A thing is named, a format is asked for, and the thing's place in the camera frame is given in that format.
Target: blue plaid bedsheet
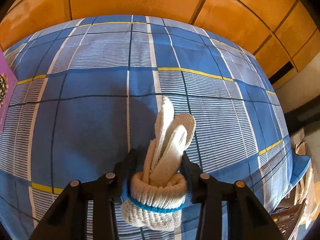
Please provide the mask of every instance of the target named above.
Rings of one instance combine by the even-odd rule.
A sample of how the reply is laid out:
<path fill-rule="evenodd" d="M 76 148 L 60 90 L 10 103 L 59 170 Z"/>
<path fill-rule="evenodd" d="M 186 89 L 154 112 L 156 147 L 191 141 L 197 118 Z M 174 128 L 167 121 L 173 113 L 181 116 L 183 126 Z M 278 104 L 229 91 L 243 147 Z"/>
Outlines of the blue plaid bedsheet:
<path fill-rule="evenodd" d="M 168 19 L 98 16 L 38 31 L 4 54 L 19 82 L 0 134 L 0 221 L 15 240 L 28 239 L 72 179 L 97 179 L 130 148 L 145 154 L 162 95 L 175 114 L 195 117 L 187 154 L 203 172 L 243 180 L 269 212 L 288 190 L 277 96 L 254 56 L 223 37 Z M 127 225 L 116 206 L 120 239 L 194 239 L 199 208 L 186 200 L 180 228 L 158 232 Z"/>

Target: purple card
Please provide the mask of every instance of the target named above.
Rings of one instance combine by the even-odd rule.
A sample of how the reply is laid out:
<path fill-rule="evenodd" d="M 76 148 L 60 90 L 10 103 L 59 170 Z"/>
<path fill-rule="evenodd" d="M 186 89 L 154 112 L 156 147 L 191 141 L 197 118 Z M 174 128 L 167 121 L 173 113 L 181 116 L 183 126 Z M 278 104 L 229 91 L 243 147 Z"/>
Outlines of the purple card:
<path fill-rule="evenodd" d="M 16 85 L 17 78 L 14 76 L 0 50 L 0 132 L 3 132 L 5 115 Z"/>

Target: fabric pattern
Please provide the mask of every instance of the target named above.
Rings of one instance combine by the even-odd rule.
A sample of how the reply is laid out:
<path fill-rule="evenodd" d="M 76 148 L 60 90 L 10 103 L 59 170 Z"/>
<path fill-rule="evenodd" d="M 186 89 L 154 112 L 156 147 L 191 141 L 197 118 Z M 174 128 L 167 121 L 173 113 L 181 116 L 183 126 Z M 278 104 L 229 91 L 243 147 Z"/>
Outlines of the fabric pattern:
<path fill-rule="evenodd" d="M 175 114 L 195 117 L 187 154 L 203 172 L 243 180 L 268 212 L 288 190 L 279 101 L 254 56 L 223 37 L 168 19 L 98 16 L 41 30 L 4 55 L 18 84 L 0 133 L 0 221 L 15 240 L 29 238 L 71 180 L 112 171 L 130 148 L 143 160 L 162 95 Z M 199 210 L 187 198 L 181 226 L 160 232 L 129 226 L 117 205 L 119 237 L 194 239 Z"/>

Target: white cotton glove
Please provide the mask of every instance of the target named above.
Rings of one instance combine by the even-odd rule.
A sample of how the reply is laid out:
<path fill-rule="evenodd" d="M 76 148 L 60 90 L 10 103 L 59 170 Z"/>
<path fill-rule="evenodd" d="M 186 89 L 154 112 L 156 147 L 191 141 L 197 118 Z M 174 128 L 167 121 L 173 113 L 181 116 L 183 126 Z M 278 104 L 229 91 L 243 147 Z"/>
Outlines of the white cotton glove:
<path fill-rule="evenodd" d="M 190 114 L 173 115 L 172 103 L 163 97 L 155 124 L 156 138 L 150 142 L 143 172 L 132 177 L 131 196 L 121 206 L 122 217 L 133 226 L 172 231 L 181 224 L 187 182 L 177 171 L 196 121 Z"/>

